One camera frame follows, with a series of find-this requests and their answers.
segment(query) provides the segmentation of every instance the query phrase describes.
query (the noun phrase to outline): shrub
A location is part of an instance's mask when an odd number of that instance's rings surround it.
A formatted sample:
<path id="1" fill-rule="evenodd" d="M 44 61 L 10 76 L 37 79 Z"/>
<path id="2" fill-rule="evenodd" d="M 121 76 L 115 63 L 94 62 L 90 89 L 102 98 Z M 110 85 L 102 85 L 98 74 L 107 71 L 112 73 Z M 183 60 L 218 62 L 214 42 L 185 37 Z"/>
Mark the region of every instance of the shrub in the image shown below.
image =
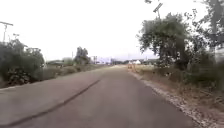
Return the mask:
<path id="1" fill-rule="evenodd" d="M 67 75 L 77 72 L 74 66 L 64 67 L 61 69 L 61 75 Z"/>
<path id="2" fill-rule="evenodd" d="M 40 80 L 42 81 L 42 80 L 53 79 L 60 74 L 61 74 L 61 71 L 59 68 L 46 68 L 46 69 L 43 69 L 42 72 L 40 72 L 40 75 L 41 75 Z"/>

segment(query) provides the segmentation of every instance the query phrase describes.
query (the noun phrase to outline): sky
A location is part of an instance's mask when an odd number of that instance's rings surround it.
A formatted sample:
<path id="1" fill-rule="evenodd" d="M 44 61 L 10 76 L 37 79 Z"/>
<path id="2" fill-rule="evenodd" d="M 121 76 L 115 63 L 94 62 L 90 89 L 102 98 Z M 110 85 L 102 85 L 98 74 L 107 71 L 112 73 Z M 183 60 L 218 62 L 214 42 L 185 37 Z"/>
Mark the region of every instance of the sky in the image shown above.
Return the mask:
<path id="1" fill-rule="evenodd" d="M 204 7 L 193 0 L 160 0 L 161 17 L 169 12 L 192 12 Z M 157 16 L 157 0 L 0 0 L 0 21 L 12 23 L 6 41 L 19 34 L 29 47 L 40 48 L 45 60 L 72 57 L 76 48 L 86 48 L 99 58 L 155 58 L 152 51 L 141 54 L 136 38 L 143 20 Z M 0 24 L 0 40 L 4 25 Z"/>

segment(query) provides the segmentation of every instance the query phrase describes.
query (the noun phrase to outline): asphalt road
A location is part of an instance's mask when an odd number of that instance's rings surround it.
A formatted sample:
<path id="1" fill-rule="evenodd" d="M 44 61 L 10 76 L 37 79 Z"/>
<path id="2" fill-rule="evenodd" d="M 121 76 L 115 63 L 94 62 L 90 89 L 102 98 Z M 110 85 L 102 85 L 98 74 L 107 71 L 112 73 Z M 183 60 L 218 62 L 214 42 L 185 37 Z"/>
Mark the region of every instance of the asphalt road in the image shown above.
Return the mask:
<path id="1" fill-rule="evenodd" d="M 122 68 L 64 106 L 11 128 L 197 128 L 197 124 Z"/>

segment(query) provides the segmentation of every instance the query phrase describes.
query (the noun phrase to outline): dry grass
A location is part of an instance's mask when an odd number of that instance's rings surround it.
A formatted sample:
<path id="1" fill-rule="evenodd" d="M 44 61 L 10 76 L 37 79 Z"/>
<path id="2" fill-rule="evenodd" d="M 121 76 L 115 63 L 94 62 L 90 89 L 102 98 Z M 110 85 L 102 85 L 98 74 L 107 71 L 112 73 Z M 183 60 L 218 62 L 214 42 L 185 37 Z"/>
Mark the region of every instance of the dry grass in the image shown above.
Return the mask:
<path id="1" fill-rule="evenodd" d="M 196 106 L 203 116 L 224 122 L 224 97 L 220 93 L 212 93 L 202 88 L 170 81 L 168 77 L 156 74 L 152 66 L 138 65 L 135 72 L 143 79 L 149 80 L 158 88 L 183 98 L 187 103 Z"/>

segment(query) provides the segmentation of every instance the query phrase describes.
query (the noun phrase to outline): vegetation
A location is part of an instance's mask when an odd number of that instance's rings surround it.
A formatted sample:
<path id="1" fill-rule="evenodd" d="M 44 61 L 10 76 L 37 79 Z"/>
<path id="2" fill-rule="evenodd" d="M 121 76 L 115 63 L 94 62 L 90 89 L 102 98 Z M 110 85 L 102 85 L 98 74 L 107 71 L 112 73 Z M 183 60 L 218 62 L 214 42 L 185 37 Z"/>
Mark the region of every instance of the vegetation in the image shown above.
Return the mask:
<path id="1" fill-rule="evenodd" d="M 169 75 L 171 80 L 209 91 L 224 91 L 224 61 L 215 58 L 215 48 L 222 48 L 224 43 L 224 2 L 203 3 L 208 14 L 198 21 L 196 9 L 192 13 L 169 13 L 163 19 L 144 21 L 138 35 L 140 50 L 150 49 L 158 55 L 155 72 Z"/>
<path id="2" fill-rule="evenodd" d="M 39 81 L 37 72 L 43 68 L 41 50 L 30 48 L 18 39 L 0 43 L 0 75 L 6 86 Z"/>
<path id="3" fill-rule="evenodd" d="M 0 88 L 23 85 L 93 69 L 88 51 L 77 48 L 76 57 L 44 62 L 41 50 L 18 39 L 0 43 Z"/>

